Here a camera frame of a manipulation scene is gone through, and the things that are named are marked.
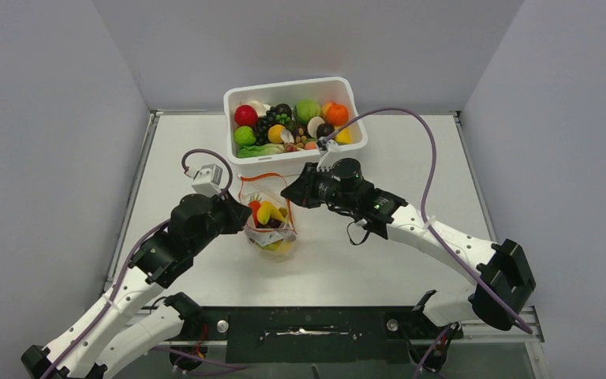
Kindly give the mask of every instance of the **gray floor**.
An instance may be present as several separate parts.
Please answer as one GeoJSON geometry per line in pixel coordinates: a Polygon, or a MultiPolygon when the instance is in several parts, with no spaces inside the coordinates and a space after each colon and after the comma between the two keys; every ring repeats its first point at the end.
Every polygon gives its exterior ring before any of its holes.
{"type": "MultiPolygon", "coordinates": [[[[224,347],[213,347],[209,358],[222,360],[224,347]]],[[[528,355],[523,343],[466,343],[452,345],[449,359],[443,374],[447,379],[456,378],[500,378],[500,379],[532,379],[534,378],[528,355]]],[[[413,376],[414,366],[387,365],[384,362],[365,361],[342,364],[316,365],[320,379],[340,378],[402,378],[413,376]]],[[[152,379],[152,378],[183,378],[182,373],[172,373],[171,364],[166,353],[152,352],[124,368],[117,379],[152,379]]],[[[199,371],[217,370],[213,367],[200,367],[199,371]]],[[[241,373],[222,375],[229,379],[252,378],[287,378],[313,379],[311,364],[259,364],[241,373]]],[[[435,375],[424,373],[422,379],[434,378],[435,375]]]]}

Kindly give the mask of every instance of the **white plastic bin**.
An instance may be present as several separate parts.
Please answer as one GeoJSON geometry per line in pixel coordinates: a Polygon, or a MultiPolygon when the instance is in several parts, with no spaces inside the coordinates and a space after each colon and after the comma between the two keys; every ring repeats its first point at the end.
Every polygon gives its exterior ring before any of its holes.
{"type": "MultiPolygon", "coordinates": [[[[320,154],[317,150],[288,152],[273,156],[256,156],[238,158],[233,135],[238,127],[234,121],[236,108],[249,101],[257,100],[275,106],[279,103],[289,104],[292,108],[303,99],[313,99],[320,105],[329,101],[340,103],[347,107],[350,118],[357,115],[354,104],[354,94],[350,83],[344,77],[324,77],[306,81],[286,81],[283,83],[255,85],[252,87],[234,88],[224,94],[224,114],[229,133],[226,139],[226,155],[231,164],[244,176],[257,176],[267,172],[276,172],[282,176],[300,174],[305,162],[318,162],[320,154]]],[[[362,120],[355,122],[349,128],[352,143],[341,146],[348,158],[353,158],[359,149],[366,146],[368,136],[362,120]]]]}

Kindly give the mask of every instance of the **lemon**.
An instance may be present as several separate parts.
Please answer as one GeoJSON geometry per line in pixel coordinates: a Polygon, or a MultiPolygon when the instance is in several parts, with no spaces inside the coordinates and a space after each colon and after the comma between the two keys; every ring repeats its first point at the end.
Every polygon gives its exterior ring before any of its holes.
{"type": "Polygon", "coordinates": [[[284,125],[273,125],[268,130],[268,140],[273,144],[281,144],[282,138],[280,137],[280,133],[284,130],[284,125]]]}

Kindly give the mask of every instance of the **gray wall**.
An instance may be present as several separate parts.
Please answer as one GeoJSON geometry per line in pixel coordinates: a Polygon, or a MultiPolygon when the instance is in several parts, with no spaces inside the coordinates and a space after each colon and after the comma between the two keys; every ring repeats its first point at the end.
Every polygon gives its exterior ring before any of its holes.
{"type": "Polygon", "coordinates": [[[89,0],[0,0],[0,378],[96,300],[147,116],[89,0]]]}
{"type": "Polygon", "coordinates": [[[526,0],[462,113],[554,377],[606,377],[606,1],[526,0]]]}
{"type": "Polygon", "coordinates": [[[340,75],[360,109],[459,110],[522,0],[94,0],[150,108],[340,75]]]}

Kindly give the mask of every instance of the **plastic bag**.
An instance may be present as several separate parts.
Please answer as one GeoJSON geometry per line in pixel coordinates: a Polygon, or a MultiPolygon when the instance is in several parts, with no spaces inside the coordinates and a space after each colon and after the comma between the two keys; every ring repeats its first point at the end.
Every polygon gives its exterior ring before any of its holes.
{"type": "Polygon", "coordinates": [[[249,244],[264,256],[276,260],[291,257],[297,239],[291,204],[279,195],[285,187],[286,180],[276,173],[241,177],[238,194],[238,200],[252,209],[252,217],[245,225],[249,244]],[[257,215],[262,221],[268,219],[267,223],[260,223],[257,215]]]}

